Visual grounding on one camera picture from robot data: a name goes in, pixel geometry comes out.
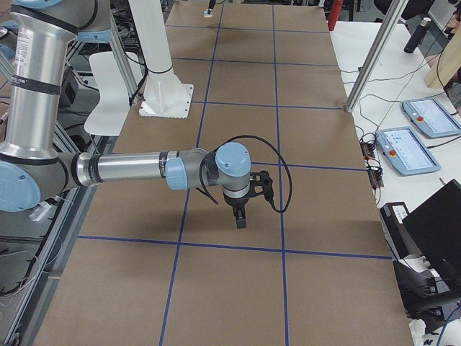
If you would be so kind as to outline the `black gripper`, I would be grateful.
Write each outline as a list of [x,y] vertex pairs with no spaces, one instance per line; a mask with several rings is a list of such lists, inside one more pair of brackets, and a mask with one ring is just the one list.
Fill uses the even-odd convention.
[[237,229],[246,228],[245,205],[249,201],[249,198],[246,196],[239,197],[239,198],[232,198],[232,197],[227,196],[226,194],[224,194],[223,197],[224,197],[224,201],[233,209],[233,216],[236,220],[236,228]]

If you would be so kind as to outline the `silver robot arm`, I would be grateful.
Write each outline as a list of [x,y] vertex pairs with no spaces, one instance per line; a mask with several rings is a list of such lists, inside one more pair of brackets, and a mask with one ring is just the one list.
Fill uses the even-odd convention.
[[165,179],[173,190],[221,186],[237,227],[246,226],[251,160],[245,146],[143,154],[60,154],[53,148],[64,63],[72,40],[111,38],[108,1],[13,1],[19,25],[6,137],[1,209],[20,212],[75,187]]

